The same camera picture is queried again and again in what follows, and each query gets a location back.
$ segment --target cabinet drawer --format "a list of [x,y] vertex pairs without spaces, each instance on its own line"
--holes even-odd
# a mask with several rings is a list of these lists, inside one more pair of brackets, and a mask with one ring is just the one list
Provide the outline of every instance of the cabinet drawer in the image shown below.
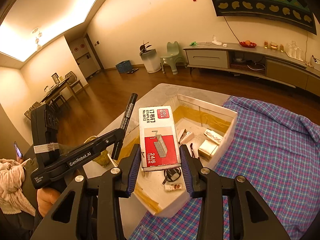
[[229,68],[225,50],[187,50],[189,65]]
[[308,74],[289,65],[267,59],[267,77],[306,89]]
[[320,96],[320,78],[309,76],[306,90],[308,90],[311,93],[314,93],[317,96]]

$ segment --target blue plastic basket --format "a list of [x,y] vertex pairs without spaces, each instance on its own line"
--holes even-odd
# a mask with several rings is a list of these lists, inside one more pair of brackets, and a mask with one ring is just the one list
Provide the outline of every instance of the blue plastic basket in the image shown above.
[[132,65],[130,63],[130,60],[123,61],[116,65],[117,70],[119,73],[126,73],[129,70],[132,70]]

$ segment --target cove lighting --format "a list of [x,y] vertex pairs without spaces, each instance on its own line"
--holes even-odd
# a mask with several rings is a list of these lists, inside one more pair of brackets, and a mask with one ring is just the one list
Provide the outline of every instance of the cove lighting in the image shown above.
[[[83,23],[94,3],[95,0],[74,0],[74,3],[69,5],[61,18],[55,19],[47,27],[39,26],[43,34],[40,41],[41,45],[46,44],[68,29]],[[0,52],[24,62],[36,52],[37,44],[34,36],[31,34],[23,36],[18,34],[19,31],[14,26],[10,26],[4,19],[0,26]]]

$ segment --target red bowl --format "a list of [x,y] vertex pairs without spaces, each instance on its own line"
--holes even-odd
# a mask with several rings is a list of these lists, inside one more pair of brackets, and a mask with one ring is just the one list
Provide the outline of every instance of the red bowl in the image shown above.
[[244,41],[241,41],[241,42],[239,42],[239,44],[240,44],[242,47],[246,47],[246,48],[254,48],[255,46],[257,46],[257,44],[255,44],[254,42],[252,42],[250,45],[247,45],[247,44],[245,44]]

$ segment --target silver screw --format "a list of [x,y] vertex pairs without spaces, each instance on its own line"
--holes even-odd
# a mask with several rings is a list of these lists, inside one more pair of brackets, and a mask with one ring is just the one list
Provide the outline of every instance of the silver screw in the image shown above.
[[84,179],[84,178],[83,178],[82,175],[79,175],[79,176],[76,176],[76,177],[75,177],[75,181],[76,181],[76,182],[81,182],[81,181],[83,181],[83,179]]
[[119,173],[120,172],[120,169],[119,168],[112,168],[111,169],[111,173],[112,174],[117,174],[117,173]]
[[239,181],[239,182],[245,182],[245,177],[242,176],[242,175],[240,175],[240,176],[237,177],[237,181]]
[[208,168],[201,169],[201,173],[203,173],[203,174],[208,174],[209,172],[210,172],[210,170]]

